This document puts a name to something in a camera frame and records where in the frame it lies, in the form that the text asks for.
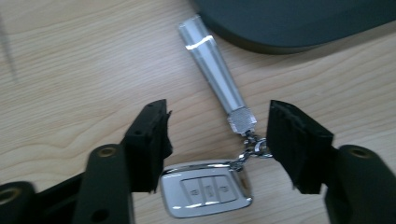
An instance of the car key fob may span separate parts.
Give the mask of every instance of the car key fob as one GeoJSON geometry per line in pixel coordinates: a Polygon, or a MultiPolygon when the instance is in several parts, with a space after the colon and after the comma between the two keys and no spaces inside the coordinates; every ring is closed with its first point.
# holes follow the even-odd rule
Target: car key fob
{"type": "Polygon", "coordinates": [[[245,171],[229,160],[193,161],[165,167],[163,201],[173,217],[199,217],[251,205],[245,171]]]}

